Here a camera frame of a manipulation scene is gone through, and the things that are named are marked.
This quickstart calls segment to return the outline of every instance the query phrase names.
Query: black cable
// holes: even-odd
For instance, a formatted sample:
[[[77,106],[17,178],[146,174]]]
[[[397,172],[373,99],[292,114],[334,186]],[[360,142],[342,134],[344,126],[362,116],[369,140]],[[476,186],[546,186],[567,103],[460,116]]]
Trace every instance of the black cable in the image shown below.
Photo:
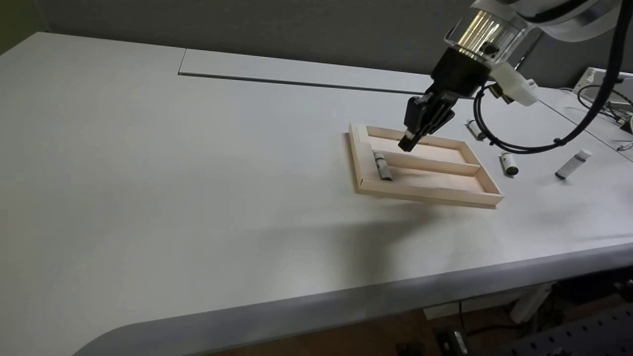
[[[490,144],[496,144],[498,148],[514,152],[514,154],[538,154],[538,152],[546,152],[546,150],[553,150],[557,146],[563,146],[569,140],[573,140],[577,134],[581,134],[591,124],[591,120],[599,114],[599,110],[605,106],[605,103],[609,101],[609,95],[615,87],[615,81],[619,77],[619,69],[623,63],[631,15],[633,15],[633,0],[621,0],[615,31],[613,31],[613,39],[611,39],[611,49],[609,49],[607,73],[605,73],[605,79],[595,95],[595,101],[589,106],[587,114],[577,122],[577,126],[571,132],[567,132],[563,138],[555,138],[551,144],[520,146],[520,144],[504,142],[498,136],[494,136],[490,132],[490,128],[484,124],[482,114],[480,114],[480,101],[482,101],[484,91],[488,87],[480,87],[478,93],[474,95],[474,101],[472,101],[472,114],[474,114],[478,128],[488,136]]]
[[[482,328],[468,330],[466,336],[488,332],[488,330],[518,330],[520,324],[486,324]]]

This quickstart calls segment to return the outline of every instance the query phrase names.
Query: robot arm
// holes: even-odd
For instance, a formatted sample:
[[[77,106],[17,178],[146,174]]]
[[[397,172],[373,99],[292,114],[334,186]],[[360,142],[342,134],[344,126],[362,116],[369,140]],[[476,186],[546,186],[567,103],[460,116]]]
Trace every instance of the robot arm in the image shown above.
[[[411,150],[441,128],[455,116],[453,104],[488,79],[500,97],[532,104],[534,83],[506,63],[526,33],[538,27],[561,41],[591,39],[615,25],[621,2],[629,0],[476,0],[472,17],[445,37],[449,47],[431,73],[433,85],[409,99],[399,148]]]

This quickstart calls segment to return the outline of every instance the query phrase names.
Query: wooden frame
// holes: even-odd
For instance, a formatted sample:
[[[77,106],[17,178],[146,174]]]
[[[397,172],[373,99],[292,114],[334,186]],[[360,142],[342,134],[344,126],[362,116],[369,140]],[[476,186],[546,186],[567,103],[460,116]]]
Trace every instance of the wooden frame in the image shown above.
[[[401,152],[397,148],[401,134],[379,126],[350,126],[358,193],[470,207],[496,207],[502,199],[496,184],[462,140],[425,136],[413,152]],[[379,176],[375,156],[385,160],[391,180]]]

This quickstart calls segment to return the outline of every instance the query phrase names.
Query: table surface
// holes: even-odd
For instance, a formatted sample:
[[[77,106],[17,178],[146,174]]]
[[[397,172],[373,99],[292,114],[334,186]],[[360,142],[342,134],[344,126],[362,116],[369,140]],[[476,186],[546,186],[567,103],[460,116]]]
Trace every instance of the table surface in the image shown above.
[[[223,57],[195,55],[207,73]],[[350,69],[385,85],[368,91],[188,77],[184,61],[51,33],[0,57],[0,354],[199,352],[631,261],[633,164],[589,134],[520,156],[510,180],[460,101],[437,134],[470,144],[498,209],[373,199],[352,190],[344,132],[399,128],[409,95],[393,91],[427,77]],[[484,114],[526,144],[571,128],[544,104]],[[591,160],[555,180],[579,148]]]

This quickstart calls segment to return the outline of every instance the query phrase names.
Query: cable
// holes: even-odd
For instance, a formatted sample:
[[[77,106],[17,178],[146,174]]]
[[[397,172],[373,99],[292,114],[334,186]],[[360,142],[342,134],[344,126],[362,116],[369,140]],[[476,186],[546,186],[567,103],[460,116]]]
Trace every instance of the cable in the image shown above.
[[[522,326],[520,324],[488,324],[482,328],[468,330],[466,336],[488,332],[488,330],[518,330],[518,328]]]
[[[478,124],[478,128],[488,136],[490,144],[496,144],[498,148],[514,152],[514,154],[538,154],[538,152],[546,152],[546,150],[553,150],[557,146],[563,146],[569,140],[573,140],[577,134],[581,134],[591,124],[591,120],[599,114],[599,110],[605,106],[605,103],[609,101],[609,95],[615,87],[615,81],[619,77],[619,69],[623,63],[631,15],[633,15],[633,0],[621,0],[615,31],[613,31],[613,39],[611,39],[611,49],[609,49],[607,73],[605,73],[605,79],[595,95],[595,101],[591,103],[587,114],[577,122],[577,126],[571,132],[567,132],[563,138],[555,138],[551,144],[520,146],[520,144],[510,144],[506,140],[500,140],[498,136],[494,136],[490,132],[490,128],[484,124],[482,114],[480,114],[480,101],[482,101],[484,91],[488,87],[480,87],[478,93],[474,95],[474,101],[472,101],[472,114],[474,114],[474,122]]]

